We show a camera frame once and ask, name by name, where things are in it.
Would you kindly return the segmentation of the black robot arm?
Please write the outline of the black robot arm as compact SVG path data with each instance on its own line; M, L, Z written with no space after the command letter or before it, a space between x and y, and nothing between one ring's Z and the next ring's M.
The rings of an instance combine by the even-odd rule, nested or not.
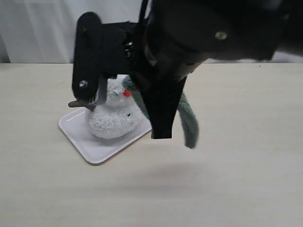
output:
M271 60L303 46L300 0L154 0L137 23L108 24L103 65L139 88L153 139L170 139L187 76L208 59Z

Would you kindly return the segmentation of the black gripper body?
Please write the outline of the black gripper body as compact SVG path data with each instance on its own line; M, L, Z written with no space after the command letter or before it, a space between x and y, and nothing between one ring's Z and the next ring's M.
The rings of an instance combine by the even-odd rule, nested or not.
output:
M145 52L147 23L118 22L102 25L101 87L107 80L126 74L141 94L159 94L165 84L159 70L152 66Z

